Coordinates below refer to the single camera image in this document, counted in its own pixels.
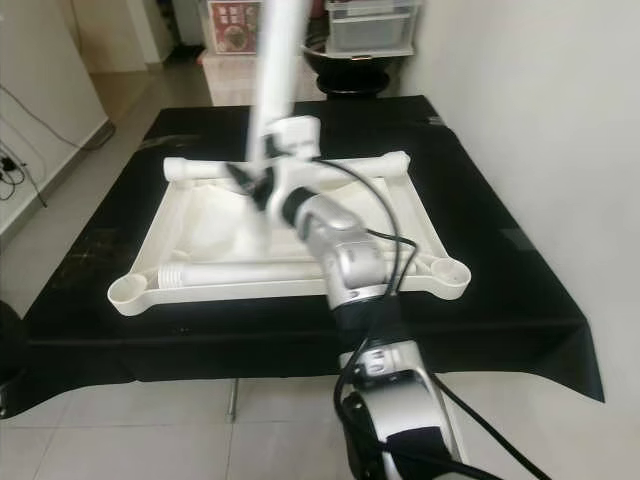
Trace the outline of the white plastic children table top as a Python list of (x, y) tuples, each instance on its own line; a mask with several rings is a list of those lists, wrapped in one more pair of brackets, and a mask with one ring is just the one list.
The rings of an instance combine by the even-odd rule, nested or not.
[[(396, 211), (401, 236), (420, 247), (404, 291), (460, 298), (471, 271), (445, 251), (410, 174), (369, 180)], [(157, 288), (156, 271), (168, 262), (316, 262), (291, 228), (271, 227), (265, 236), (250, 198), (232, 178), (169, 182), (131, 270), (108, 288), (111, 305), (119, 314), (134, 316), (155, 305), (326, 292), (324, 279)]]

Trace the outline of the pale low cabinet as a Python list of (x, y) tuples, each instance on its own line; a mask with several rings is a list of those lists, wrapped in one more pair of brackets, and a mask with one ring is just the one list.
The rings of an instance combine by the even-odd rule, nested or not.
[[(204, 70), (211, 105), (244, 106), (255, 101), (257, 84), (256, 55), (219, 55), (204, 51), (198, 58)], [(302, 56), (294, 59), (296, 64), (296, 101), (323, 101), (325, 93), (316, 86), (316, 74), (308, 67)]]

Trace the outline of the red printed carton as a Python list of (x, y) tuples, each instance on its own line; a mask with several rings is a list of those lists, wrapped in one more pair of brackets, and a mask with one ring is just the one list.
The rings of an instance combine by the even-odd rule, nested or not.
[(261, 0), (207, 0), (206, 6), (215, 54), (256, 54), (259, 50)]

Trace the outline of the black round basin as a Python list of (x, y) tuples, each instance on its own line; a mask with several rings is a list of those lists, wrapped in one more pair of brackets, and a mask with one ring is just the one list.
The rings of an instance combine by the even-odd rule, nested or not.
[(316, 87), (326, 95), (326, 100), (375, 99), (392, 83), (390, 68), (399, 58), (334, 58), (326, 55), (323, 42), (307, 45), (303, 59), (317, 74)]

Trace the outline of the black tablecloth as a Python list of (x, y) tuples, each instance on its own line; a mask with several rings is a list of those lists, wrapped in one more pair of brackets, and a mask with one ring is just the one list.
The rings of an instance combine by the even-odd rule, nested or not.
[[(298, 102), (296, 110), (320, 120), (328, 159), (410, 155), (410, 179), (445, 251), (472, 271), (457, 300), (403, 293), (404, 320), (431, 370), (527, 372), (594, 401), (616, 398), (588, 316), (428, 99)], [(165, 157), (241, 159), (248, 120), (246, 106), (157, 114), (20, 320), (24, 362), (3, 385), (5, 416), (95, 385), (337, 374), (337, 328), (319, 296), (159, 305), (136, 316), (108, 300), (163, 200)]]

